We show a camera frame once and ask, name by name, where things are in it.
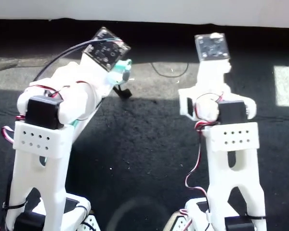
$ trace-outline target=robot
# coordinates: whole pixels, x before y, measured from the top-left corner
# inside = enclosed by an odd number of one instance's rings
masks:
[[[52,77],[39,79],[59,58],[84,49],[80,64],[59,67]],[[112,89],[121,97],[131,92],[131,60],[121,58],[130,47],[102,27],[95,36],[52,60],[19,96],[13,139],[15,161],[8,182],[0,231],[100,231],[90,202],[66,192],[65,182],[73,142]],[[33,188],[40,203],[25,210]]]
[[[166,224],[164,231],[266,231],[264,192],[259,183],[258,126],[249,122],[256,116],[254,100],[231,92],[224,82],[230,55],[225,35],[195,36],[200,61],[197,83],[179,89],[180,115],[197,121],[195,129],[206,140],[210,185],[204,197],[191,199]],[[236,164],[229,167],[228,152],[236,152]],[[228,203],[238,187],[247,204],[239,215]]]

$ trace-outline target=mounting hole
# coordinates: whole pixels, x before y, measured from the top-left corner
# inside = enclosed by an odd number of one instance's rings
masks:
[[[46,163],[47,163],[47,158],[44,157],[44,156],[40,156],[39,157],[39,163],[42,165],[42,166],[46,166]]]

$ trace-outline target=black carpet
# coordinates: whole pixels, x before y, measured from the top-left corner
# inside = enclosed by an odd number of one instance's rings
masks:
[[[107,98],[75,142],[66,189],[87,197],[104,231],[161,231],[170,215],[189,198],[202,196],[184,187],[197,153],[194,123],[179,116],[179,88],[196,81],[198,60],[193,36],[226,33],[233,92],[253,98],[258,106],[261,148],[259,171],[266,198],[268,231],[289,231],[289,30],[71,20],[0,21],[0,128],[13,127],[20,91],[49,58],[89,39],[106,25],[132,46],[133,96]],[[187,72],[181,77],[187,63]],[[0,135],[0,208],[12,146]],[[206,156],[191,178],[207,188]],[[231,203],[245,205],[237,191]]]

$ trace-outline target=white plastic bracket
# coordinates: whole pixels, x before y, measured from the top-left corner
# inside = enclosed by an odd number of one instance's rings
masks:
[[[66,197],[78,201],[79,203],[72,211],[64,213],[60,231],[75,231],[77,229],[77,231],[79,231],[80,227],[82,227],[82,221],[87,216],[87,211],[89,212],[91,210],[91,204],[84,197],[72,195],[69,193],[66,194]],[[32,210],[32,212],[46,215],[45,206],[42,198],[40,199],[40,203]]]
[[[258,149],[258,124],[255,122],[216,125],[206,132],[207,145],[213,152]]]
[[[74,127],[51,130],[16,121],[14,144],[16,150],[9,206],[25,202],[33,188],[43,198],[46,218],[44,231],[61,230],[66,203],[66,173],[73,141]],[[47,157],[42,165],[39,157]],[[14,229],[16,218],[24,207],[9,210],[6,225]]]
[[[208,127],[206,137],[210,185],[208,200],[215,231],[225,230],[224,218],[228,199],[238,187],[246,201],[247,213],[265,216],[264,192],[259,182],[257,123],[242,123]],[[236,152],[236,163],[228,164],[228,152]],[[252,220],[258,231],[266,231],[266,220]]]

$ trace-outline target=circuit board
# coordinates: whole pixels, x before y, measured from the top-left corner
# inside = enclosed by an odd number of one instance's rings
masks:
[[[92,40],[95,41],[83,52],[108,72],[131,49],[105,27],[102,27]]]
[[[230,59],[225,34],[196,35],[199,61]]]

